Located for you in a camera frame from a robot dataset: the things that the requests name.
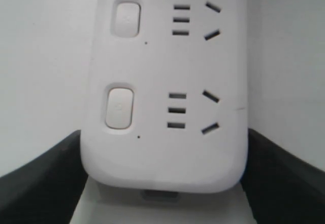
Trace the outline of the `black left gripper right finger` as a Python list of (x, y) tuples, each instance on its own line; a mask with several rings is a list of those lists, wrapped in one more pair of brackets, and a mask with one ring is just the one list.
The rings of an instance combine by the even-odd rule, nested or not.
[(324, 223), (324, 171), (253, 129), (240, 182), (257, 223)]

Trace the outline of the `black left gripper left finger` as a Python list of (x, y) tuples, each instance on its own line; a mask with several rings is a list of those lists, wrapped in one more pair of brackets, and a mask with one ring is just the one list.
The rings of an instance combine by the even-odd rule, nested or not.
[(70, 223), (88, 174), (74, 131), (24, 166), (1, 177), (1, 223)]

